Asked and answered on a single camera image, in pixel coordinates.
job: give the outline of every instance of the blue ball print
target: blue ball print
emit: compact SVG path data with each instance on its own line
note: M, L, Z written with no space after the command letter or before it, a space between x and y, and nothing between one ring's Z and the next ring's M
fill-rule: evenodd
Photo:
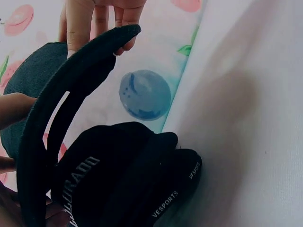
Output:
M150 70L138 70L124 75L120 84L120 100L133 117L154 121L170 107L171 93L167 82Z

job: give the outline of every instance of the finger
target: finger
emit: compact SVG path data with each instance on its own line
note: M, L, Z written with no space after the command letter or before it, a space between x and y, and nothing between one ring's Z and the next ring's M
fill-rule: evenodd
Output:
M10 196L11 200L18 207L20 207L20 201L19 201L18 192L15 192L14 190L11 190L10 188L7 188L7 187L6 187L6 191L7 191L8 195ZM52 200L47 195L45 196L45 203L46 203L46 205L52 203Z
M16 162L10 157L0 156L0 174L13 172L16 170Z
M66 0L66 27L68 57L89 41L93 0Z
M46 220L46 227L66 227L69 221L68 213L61 211Z
M6 188L11 200L17 205L20 206L18 192L11 190L10 188Z
M108 30L108 6L95 6L93 20L95 23L95 36L101 35Z
M0 130L26 118L35 101L22 93L0 96Z
M23 224L19 218L16 218L16 214L9 212L8 209L0 205L0 226L23 227Z
M64 208L58 204L58 203L51 203L49 205L46 206L46 216L45 218L48 219L51 216L58 214L60 212L64 211Z
M22 225L21 209L10 198L10 195L9 195L9 192L7 191L7 188L4 187L3 185L1 187L1 192L0 192L0 208L3 208L7 212L7 214L12 215L13 220L16 223L18 223L17 226L23 226Z
M138 24L142 10L143 10L143 6L133 8L133 9L125 9L124 14L123 14L122 24L123 25ZM125 44L123 46L123 49L125 51L129 51L130 49L132 49L132 47L134 46L135 40L136 40L136 37L131 39L131 41L129 41L127 44Z
M121 27L122 26L122 20L123 20L123 13L124 13L124 9L120 8L120 7L114 7L114 11L115 11L115 26L116 27ZM123 48L120 48L119 50L114 52L114 56L120 56L122 55L124 52Z
M60 22L59 22L59 42L66 42L66 6L64 4L61 15L60 15Z
M116 27L121 27L122 26L124 9L122 9L120 7L114 7L114 12L115 12L115 26Z
M123 48L119 48L117 51L114 52L114 56L118 57L124 53Z

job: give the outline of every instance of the white surface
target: white surface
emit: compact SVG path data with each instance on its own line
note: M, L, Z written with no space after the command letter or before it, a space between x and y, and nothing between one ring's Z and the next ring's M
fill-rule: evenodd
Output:
M208 1L164 127L204 162L176 226L303 226L302 9Z

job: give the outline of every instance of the hand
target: hand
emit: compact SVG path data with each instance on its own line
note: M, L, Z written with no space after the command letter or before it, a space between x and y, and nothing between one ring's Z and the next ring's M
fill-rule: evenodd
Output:
M0 129L26 118L35 98L21 93L0 96ZM0 156L0 174L15 171L15 161L9 157ZM51 203L46 197L46 226L65 227L69 222L69 215L58 204ZM5 187L0 182L0 226L25 227L21 209L18 203L18 194Z
M95 35L108 30L108 6L114 6L116 26L123 26L139 23L145 3L146 0L66 0L60 16L59 41L67 41L68 57L89 41L92 18ZM115 54L130 50L134 42L135 38Z

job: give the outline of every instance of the white lettering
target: white lettering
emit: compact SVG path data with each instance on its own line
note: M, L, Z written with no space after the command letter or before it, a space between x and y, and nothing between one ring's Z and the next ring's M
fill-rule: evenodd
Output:
M193 170L193 171L190 173L190 175L188 176L191 180L192 180L192 179L194 178L194 176L196 175L196 173L197 173L199 167L200 167L200 163L197 162L197 164L196 164L194 170Z
M71 176L73 177L73 179L75 180L75 182L77 184L79 184L79 182L81 181L81 179L84 177L84 175L76 174L76 173L72 173Z
M98 164L100 160L94 158L94 157L88 157L84 162L81 162L76 170L81 173L71 173L71 177L74 182L71 182L69 180L65 180L64 182L64 188L62 192L62 197L65 199L64 204L64 211L67 212L70 215L71 221L70 223L78 227L75 219L72 215L72 193L74 189L77 187L77 185L80 183L80 181L84 178L84 176L91 170L93 166Z
M171 202L173 202L174 198L178 195L177 191L174 191L159 207L156 209L154 214L152 214L153 217L158 217L164 210L165 207L170 205Z

